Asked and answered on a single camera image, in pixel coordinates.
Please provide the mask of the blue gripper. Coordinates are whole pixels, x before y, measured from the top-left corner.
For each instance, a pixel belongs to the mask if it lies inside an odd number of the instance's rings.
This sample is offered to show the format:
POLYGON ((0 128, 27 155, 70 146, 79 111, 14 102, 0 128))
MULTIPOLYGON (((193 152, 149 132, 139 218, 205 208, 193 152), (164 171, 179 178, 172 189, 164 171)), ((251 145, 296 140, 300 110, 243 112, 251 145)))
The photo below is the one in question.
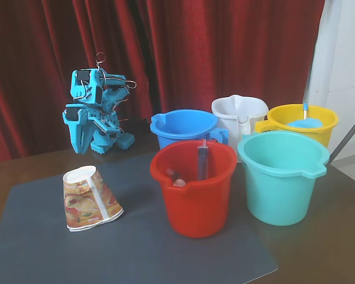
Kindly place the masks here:
POLYGON ((70 141, 76 153, 86 153, 91 142, 91 123, 87 123, 87 109, 70 106, 62 113, 63 121, 69 127, 70 141))

